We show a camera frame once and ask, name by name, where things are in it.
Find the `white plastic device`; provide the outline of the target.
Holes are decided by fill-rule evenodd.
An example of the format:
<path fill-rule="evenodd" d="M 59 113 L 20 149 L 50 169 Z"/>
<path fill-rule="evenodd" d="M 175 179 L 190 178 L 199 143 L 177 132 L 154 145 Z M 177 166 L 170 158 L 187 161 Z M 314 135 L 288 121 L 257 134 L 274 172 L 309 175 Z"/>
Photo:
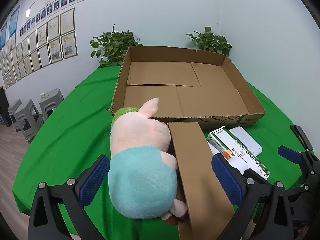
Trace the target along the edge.
<path fill-rule="evenodd" d="M 257 157 L 263 148 L 249 135 L 241 126 L 230 129 L 230 131 Z"/>

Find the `long narrow cardboard box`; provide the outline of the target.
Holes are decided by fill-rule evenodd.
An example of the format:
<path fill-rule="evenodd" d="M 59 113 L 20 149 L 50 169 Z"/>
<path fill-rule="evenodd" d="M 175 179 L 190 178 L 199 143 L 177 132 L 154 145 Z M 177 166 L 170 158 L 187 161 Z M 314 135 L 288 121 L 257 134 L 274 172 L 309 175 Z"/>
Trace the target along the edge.
<path fill-rule="evenodd" d="M 217 239 L 234 209 L 212 170 L 213 154 L 196 122 L 170 122 L 171 151 L 180 175 L 178 198 L 189 220 L 178 224 L 180 239 Z"/>

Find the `black cabinet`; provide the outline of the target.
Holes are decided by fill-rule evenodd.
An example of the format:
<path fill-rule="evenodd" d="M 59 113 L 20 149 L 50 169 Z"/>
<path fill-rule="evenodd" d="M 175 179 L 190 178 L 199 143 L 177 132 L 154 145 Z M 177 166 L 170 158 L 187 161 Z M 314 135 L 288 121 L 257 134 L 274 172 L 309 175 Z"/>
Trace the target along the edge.
<path fill-rule="evenodd" d="M 12 120 L 10 118 L 9 112 L 9 103 L 5 94 L 4 87 L 0 88 L 0 114 L 3 119 L 5 126 L 10 127 L 12 125 Z"/>

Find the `pink pig plush toy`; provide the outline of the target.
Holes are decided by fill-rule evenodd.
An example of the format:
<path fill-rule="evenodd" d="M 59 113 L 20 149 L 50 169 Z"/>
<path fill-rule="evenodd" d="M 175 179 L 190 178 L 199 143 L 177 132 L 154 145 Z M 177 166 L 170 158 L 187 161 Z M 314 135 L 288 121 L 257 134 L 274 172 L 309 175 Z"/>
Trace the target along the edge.
<path fill-rule="evenodd" d="M 177 198 L 178 164 L 168 153 L 171 134 L 153 119 L 159 98 L 140 108 L 116 111 L 110 136 L 108 189 L 114 208 L 131 219 L 161 218 L 176 225 L 188 218 L 187 204 Z"/>

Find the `large shallow cardboard tray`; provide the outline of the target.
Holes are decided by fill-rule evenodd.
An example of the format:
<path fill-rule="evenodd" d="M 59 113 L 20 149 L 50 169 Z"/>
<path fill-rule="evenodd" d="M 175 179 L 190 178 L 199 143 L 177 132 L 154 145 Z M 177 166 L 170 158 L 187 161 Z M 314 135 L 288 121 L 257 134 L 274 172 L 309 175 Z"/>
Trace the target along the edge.
<path fill-rule="evenodd" d="M 204 129 L 250 126 L 265 109 L 225 55 L 205 50 L 141 46 L 125 55 L 111 112 L 141 107 L 158 98 L 153 117 L 163 122 L 197 122 Z"/>

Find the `right potted green plant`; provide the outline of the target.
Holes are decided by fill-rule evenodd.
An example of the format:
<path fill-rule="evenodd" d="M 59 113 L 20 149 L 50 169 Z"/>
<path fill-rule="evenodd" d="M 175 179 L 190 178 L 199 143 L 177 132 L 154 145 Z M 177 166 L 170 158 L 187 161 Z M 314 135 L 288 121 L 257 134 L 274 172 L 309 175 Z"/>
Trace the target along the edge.
<path fill-rule="evenodd" d="M 224 36 L 214 34 L 211 27 L 205 27 L 203 33 L 193 31 L 192 33 L 187 33 L 187 36 L 196 45 L 196 48 L 200 50 L 228 56 L 232 49 L 232 45 L 227 42 L 227 39 Z"/>

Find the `left potted green plant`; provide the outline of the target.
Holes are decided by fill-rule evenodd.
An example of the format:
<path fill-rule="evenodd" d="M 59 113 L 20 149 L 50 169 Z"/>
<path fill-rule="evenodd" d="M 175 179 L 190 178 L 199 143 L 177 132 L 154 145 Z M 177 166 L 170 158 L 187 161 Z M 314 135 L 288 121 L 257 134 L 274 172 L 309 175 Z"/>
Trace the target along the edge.
<path fill-rule="evenodd" d="M 96 58 L 100 67 L 121 66 L 129 47 L 142 46 L 140 38 L 135 37 L 131 31 L 103 32 L 90 41 L 93 49 L 91 58 Z"/>

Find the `green white medicine box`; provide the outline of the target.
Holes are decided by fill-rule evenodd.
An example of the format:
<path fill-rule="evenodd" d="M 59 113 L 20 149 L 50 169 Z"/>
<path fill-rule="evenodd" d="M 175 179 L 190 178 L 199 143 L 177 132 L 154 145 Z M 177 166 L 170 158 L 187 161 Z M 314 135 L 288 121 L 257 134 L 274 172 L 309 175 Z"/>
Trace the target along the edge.
<path fill-rule="evenodd" d="M 208 133 L 207 141 L 219 145 L 227 153 L 240 157 L 247 165 L 264 179 L 270 176 L 269 170 L 227 127 L 223 126 Z"/>

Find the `white handheld hair dryer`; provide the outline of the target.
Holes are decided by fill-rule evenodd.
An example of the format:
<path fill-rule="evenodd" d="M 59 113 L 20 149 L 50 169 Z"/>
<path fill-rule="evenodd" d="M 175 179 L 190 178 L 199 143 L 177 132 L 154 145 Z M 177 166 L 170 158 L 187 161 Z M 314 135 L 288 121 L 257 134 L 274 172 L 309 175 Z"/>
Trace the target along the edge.
<path fill-rule="evenodd" d="M 237 168 L 241 174 L 244 174 L 244 171 L 248 169 L 247 163 L 241 159 L 240 157 L 233 156 L 229 153 L 227 153 L 222 147 L 219 145 L 213 145 L 211 142 L 207 141 L 209 148 L 213 155 L 221 153 L 224 158 L 229 162 L 229 164 L 233 168 Z"/>

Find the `framed certificates on wall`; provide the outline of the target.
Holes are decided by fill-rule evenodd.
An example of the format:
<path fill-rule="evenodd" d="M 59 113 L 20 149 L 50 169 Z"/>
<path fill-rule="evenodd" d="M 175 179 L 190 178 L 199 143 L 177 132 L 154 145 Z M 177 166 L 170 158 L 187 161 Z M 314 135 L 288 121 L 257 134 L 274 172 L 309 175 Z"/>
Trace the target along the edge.
<path fill-rule="evenodd" d="M 1 49 L 1 87 L 18 81 L 49 65 L 78 55 L 75 9 L 69 9 L 44 22 L 33 32 L 22 33 L 23 40 L 11 37 Z"/>

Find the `grey plastic stool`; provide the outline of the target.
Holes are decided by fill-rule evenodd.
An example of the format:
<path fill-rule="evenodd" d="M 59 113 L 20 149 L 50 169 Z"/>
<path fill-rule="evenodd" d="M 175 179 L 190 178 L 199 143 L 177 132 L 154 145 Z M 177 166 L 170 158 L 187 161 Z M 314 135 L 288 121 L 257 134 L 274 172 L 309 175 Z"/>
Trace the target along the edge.
<path fill-rule="evenodd" d="M 20 129 L 30 144 L 44 124 L 43 117 L 31 99 L 21 103 L 14 113 Z"/>
<path fill-rule="evenodd" d="M 45 121 L 63 100 L 64 97 L 59 88 L 40 94 L 39 106 Z"/>
<path fill-rule="evenodd" d="M 14 114 L 15 114 L 16 110 L 18 109 L 18 107 L 20 106 L 21 103 L 22 103 L 21 100 L 18 99 L 16 101 L 14 101 L 8 108 L 8 113 L 9 113 L 9 116 L 10 116 L 10 118 L 12 120 L 12 124 L 13 124 L 16 132 L 20 131 L 21 129 L 20 129 L 20 125 L 18 124 Z"/>

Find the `potted green plant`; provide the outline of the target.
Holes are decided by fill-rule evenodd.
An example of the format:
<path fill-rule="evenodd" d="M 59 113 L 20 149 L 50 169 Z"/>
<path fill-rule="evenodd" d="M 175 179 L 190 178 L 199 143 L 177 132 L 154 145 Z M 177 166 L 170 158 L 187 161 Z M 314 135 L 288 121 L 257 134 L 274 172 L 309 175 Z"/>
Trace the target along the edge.
<path fill-rule="evenodd" d="M 129 47 L 142 46 L 140 38 L 135 37 L 131 31 L 103 32 L 90 41 L 93 49 L 91 58 L 96 58 L 100 67 L 121 66 Z"/>
<path fill-rule="evenodd" d="M 224 36 L 214 34 L 211 27 L 205 27 L 203 33 L 193 31 L 192 33 L 187 33 L 187 36 L 196 45 L 196 48 L 200 50 L 228 56 L 232 49 L 232 45 L 227 42 L 227 39 Z"/>

